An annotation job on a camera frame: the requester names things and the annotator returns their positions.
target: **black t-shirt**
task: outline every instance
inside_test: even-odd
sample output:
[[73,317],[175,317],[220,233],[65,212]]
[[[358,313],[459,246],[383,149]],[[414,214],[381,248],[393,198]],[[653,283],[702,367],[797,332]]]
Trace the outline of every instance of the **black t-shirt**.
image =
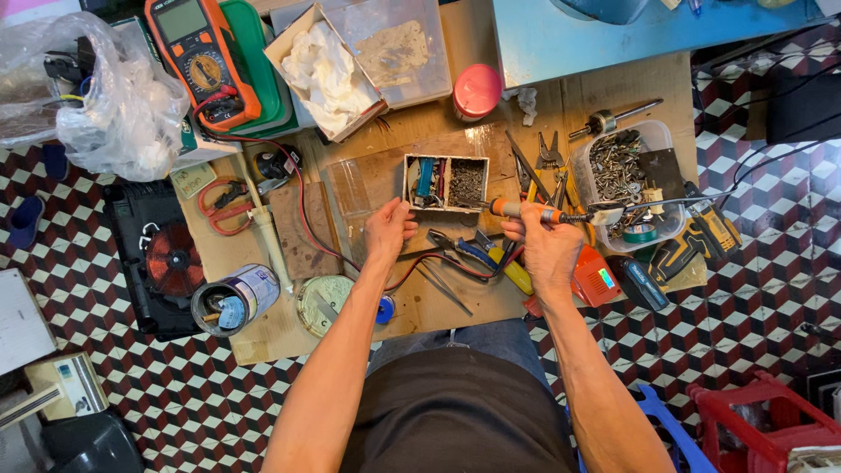
[[523,368],[470,348],[413,353],[371,373],[340,469],[577,470],[552,394]]

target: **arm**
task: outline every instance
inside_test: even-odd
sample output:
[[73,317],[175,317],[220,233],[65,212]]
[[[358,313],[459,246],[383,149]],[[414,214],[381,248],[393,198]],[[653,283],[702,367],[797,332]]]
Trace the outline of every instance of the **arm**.
[[403,240],[415,235],[412,217],[408,203],[394,199],[365,222],[368,259],[336,323],[289,389],[263,471],[339,470],[362,396],[379,299]]
[[523,203],[505,235],[526,243],[526,270],[551,329],[572,412],[575,441],[590,471],[674,471],[663,442],[590,335],[573,304],[573,269],[582,247],[571,225],[540,222]]

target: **red plastic stool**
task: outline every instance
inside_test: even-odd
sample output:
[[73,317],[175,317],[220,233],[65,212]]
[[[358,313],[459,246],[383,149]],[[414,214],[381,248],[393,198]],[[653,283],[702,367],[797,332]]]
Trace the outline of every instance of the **red plastic stool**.
[[[686,395],[698,406],[704,426],[704,454],[725,473],[785,473],[789,452],[796,447],[841,445],[841,426],[805,399],[764,371],[754,373],[758,380],[742,388],[709,391],[696,384],[686,387]],[[762,433],[745,422],[730,406],[769,401],[774,432]],[[815,422],[801,424],[807,414]],[[748,447],[748,452],[721,454],[717,424],[728,428]]]

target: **blue table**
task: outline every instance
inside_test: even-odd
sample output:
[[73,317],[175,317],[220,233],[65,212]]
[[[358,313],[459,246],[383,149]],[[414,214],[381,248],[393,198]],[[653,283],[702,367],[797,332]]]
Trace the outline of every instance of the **blue table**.
[[755,0],[705,0],[700,18],[686,1],[669,10],[651,0],[626,26],[573,19],[549,0],[494,0],[494,16],[506,89],[828,21],[813,0],[776,9]]

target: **hand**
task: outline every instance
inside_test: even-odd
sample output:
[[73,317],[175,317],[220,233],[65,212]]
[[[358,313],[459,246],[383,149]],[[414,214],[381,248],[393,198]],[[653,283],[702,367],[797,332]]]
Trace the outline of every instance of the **hand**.
[[538,297],[571,290],[575,262],[584,244],[584,234],[575,226],[541,222],[540,212],[548,208],[523,202],[521,218],[501,223],[506,237],[526,243],[526,271]]
[[418,224],[411,219],[414,212],[409,212],[409,202],[400,202],[395,197],[374,215],[365,221],[365,246],[368,248],[368,260],[383,261],[389,267],[397,261],[403,241],[417,233]]

